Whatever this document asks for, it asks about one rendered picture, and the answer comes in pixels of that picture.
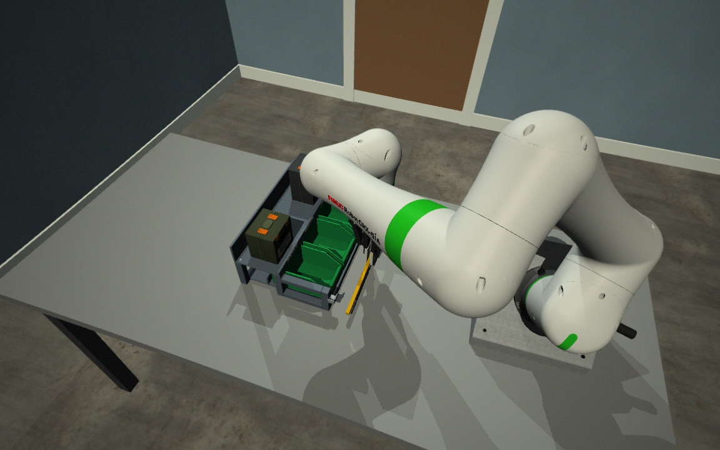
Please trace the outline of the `yellow bar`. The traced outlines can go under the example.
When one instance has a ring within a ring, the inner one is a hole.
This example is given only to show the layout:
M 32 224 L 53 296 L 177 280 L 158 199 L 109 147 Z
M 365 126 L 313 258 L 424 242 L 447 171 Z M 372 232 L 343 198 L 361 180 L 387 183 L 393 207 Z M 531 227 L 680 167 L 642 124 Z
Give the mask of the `yellow bar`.
M 367 262 L 366 262 L 366 265 L 365 265 L 365 267 L 364 267 L 364 269 L 363 269 L 362 276 L 361 276 L 360 279 L 358 280 L 358 284 L 357 284 L 357 286 L 356 286 L 356 289 L 355 289 L 354 293 L 352 294 L 351 302 L 349 303 L 349 305 L 348 305 L 348 307 L 347 307 L 346 314 L 350 314 L 350 313 L 351 313 L 351 309 L 352 309 L 353 304 L 354 304 L 354 302 L 355 302 L 355 300 L 356 300 L 356 297 L 357 297 L 357 295 L 358 295 L 358 291 L 359 291 L 360 287 L 362 286 L 362 283 L 363 283 L 363 280 L 364 280 L 364 277 L 365 277 L 366 273 L 368 272 L 369 265 L 371 265 L 371 255 L 369 255 L 369 258 L 368 258 L 368 260 L 367 260 Z

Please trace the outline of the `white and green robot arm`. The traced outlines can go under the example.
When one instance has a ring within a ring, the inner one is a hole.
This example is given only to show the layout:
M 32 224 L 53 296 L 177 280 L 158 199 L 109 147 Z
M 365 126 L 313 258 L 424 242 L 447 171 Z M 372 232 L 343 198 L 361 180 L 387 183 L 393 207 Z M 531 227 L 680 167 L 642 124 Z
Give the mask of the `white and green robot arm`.
M 488 317 L 514 298 L 552 344 L 578 355 L 616 331 L 636 337 L 621 321 L 663 236 L 618 193 L 583 121 L 557 110 L 513 120 L 457 211 L 394 187 L 401 161 L 397 137 L 372 129 L 309 152 L 300 178 L 457 316 Z M 559 267 L 528 270 L 555 226 L 571 250 Z

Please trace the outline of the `black tool case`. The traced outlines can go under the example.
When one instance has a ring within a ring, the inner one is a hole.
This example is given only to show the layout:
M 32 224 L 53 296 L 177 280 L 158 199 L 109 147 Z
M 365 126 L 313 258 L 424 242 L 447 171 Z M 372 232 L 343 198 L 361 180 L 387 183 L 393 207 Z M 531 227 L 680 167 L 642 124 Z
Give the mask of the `black tool case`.
M 316 203 L 318 198 L 315 196 L 312 196 L 311 193 L 309 193 L 303 187 L 303 184 L 302 184 L 302 181 L 300 178 L 300 167 L 302 165 L 303 159 L 306 156 L 307 156 L 307 154 L 304 154 L 304 153 L 298 154 L 298 157 L 292 163 L 291 167 L 288 170 L 289 171 L 289 181 L 291 182 L 291 196 L 292 196 L 292 200 L 314 205 L 314 203 Z

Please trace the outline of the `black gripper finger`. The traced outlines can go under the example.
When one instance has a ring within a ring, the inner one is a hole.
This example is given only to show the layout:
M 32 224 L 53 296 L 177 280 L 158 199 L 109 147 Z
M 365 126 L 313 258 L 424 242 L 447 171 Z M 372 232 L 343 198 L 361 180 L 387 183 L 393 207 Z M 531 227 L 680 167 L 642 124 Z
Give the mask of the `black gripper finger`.
M 371 238 L 364 232 L 362 232 L 362 229 L 358 227 L 358 225 L 354 222 L 352 222 L 351 219 L 348 220 L 349 223 L 351 223 L 352 231 L 354 231 L 355 238 L 358 245 L 363 245 L 364 247 L 364 263 L 368 261 L 369 253 L 371 252 Z
M 375 260 L 375 256 L 376 256 L 376 253 L 377 253 L 377 249 L 378 249 L 378 251 L 382 251 L 382 250 L 376 245 L 376 243 L 374 243 L 373 240 L 372 240 L 372 245 L 371 245 L 371 265 L 373 265 L 373 262 L 374 262 L 374 260 Z

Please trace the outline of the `dark grey bin rack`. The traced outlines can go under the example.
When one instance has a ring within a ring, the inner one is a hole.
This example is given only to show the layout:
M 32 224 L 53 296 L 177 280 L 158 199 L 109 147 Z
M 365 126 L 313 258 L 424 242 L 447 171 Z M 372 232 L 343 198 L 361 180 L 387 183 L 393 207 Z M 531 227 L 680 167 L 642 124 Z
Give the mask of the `dark grey bin rack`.
M 352 249 L 351 258 L 349 258 L 346 263 L 346 267 L 342 269 L 341 276 L 338 279 L 332 294 L 330 287 L 314 284 L 311 281 L 303 280 L 291 276 L 290 274 L 283 273 L 284 268 L 288 265 L 289 260 L 291 260 L 291 256 L 295 252 L 298 243 L 302 241 L 304 234 L 308 231 L 309 226 L 324 202 L 322 199 L 317 198 L 314 205 L 311 205 L 309 203 L 292 200 L 291 182 L 289 181 L 288 170 L 294 161 L 295 159 L 292 160 L 291 164 L 278 179 L 277 183 L 275 183 L 274 187 L 272 187 L 271 192 L 268 193 L 263 202 L 256 209 L 255 213 L 252 214 L 249 221 L 242 228 L 242 231 L 238 233 L 229 248 L 231 248 L 232 259 L 234 260 L 238 277 L 240 278 L 242 284 L 248 284 L 251 279 L 256 280 L 262 284 L 268 284 L 276 287 L 277 294 L 280 294 L 280 296 L 291 298 L 302 302 L 303 304 L 308 304 L 329 311 L 331 309 L 331 305 L 335 304 L 336 299 L 338 298 L 338 289 L 340 288 L 340 285 L 342 285 L 345 274 L 348 272 L 348 268 L 351 265 L 357 251 L 358 244 L 355 243 L 354 249 Z M 253 223 L 263 208 L 291 216 L 292 242 L 278 264 L 251 257 L 248 242 L 246 241 L 244 234 L 248 228 L 251 227 L 251 223 Z M 248 267 L 250 268 L 248 269 Z M 273 283 L 272 275 L 274 276 L 275 284 Z M 312 294 L 309 295 L 308 293 L 302 293 L 302 291 L 291 289 L 286 287 L 286 284 L 310 291 L 311 293 L 322 294 L 322 298 L 319 299 L 317 296 L 313 296 Z

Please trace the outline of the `green open bin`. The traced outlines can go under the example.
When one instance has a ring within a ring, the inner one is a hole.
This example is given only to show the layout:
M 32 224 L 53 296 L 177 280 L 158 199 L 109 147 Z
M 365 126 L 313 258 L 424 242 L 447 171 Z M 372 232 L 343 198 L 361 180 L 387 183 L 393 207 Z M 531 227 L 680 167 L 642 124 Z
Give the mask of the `green open bin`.
M 328 253 L 344 269 L 354 249 L 354 236 L 338 223 L 314 217 L 298 244 Z
M 338 209 L 336 209 L 327 202 L 323 202 L 322 207 L 320 207 L 320 209 L 318 210 L 315 218 L 329 221 L 332 223 L 338 223 L 355 237 L 353 227 L 348 221 L 349 217 L 345 216 L 345 214 L 338 211 Z
M 332 294 L 341 276 L 341 267 L 340 263 L 328 253 L 298 244 L 291 260 L 284 268 L 284 274 L 290 274 L 296 278 L 329 287 Z M 286 284 L 286 287 L 322 298 L 322 294 L 316 294 L 288 284 Z

